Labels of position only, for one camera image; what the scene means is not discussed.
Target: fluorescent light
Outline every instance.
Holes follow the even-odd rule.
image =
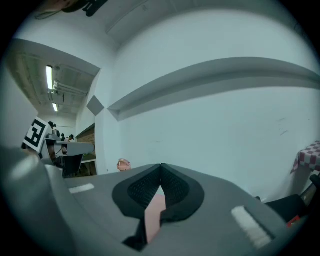
[[[52,105],[53,105],[54,111],[58,112],[57,104],[56,103],[52,103]]]
[[[48,83],[48,88],[53,90],[52,86],[52,66],[46,66],[46,81]]]

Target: pink object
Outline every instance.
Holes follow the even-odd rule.
[[[119,159],[116,168],[121,171],[127,171],[131,169],[131,163],[126,159]]]
[[[166,209],[166,198],[156,194],[144,212],[146,238],[148,244],[160,230],[160,213]]]
[[[295,172],[299,165],[312,170],[320,171],[320,141],[317,140],[306,149],[301,150],[295,158],[291,174]]]

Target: white tape strip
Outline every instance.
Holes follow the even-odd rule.
[[[231,210],[231,214],[256,249],[260,249],[271,242],[271,237],[246,211],[244,206],[235,207]]]
[[[89,183],[89,184],[86,184],[86,185],[69,188],[69,191],[70,191],[71,194],[76,194],[76,193],[79,193],[79,192],[93,190],[94,188],[95,188],[95,186],[92,185],[91,183]]]

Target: checkered tablecloth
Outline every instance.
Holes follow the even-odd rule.
[[[317,140],[315,143],[308,146],[306,149],[301,150],[294,161],[291,173],[296,171],[299,167],[305,166],[312,170],[320,171],[320,141]]]

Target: pink and white checkered cloth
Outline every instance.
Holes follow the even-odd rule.
[[[299,167],[305,166],[310,169],[320,171],[320,141],[317,140],[315,143],[308,146],[306,149],[301,150],[294,161],[291,173],[296,171]]]

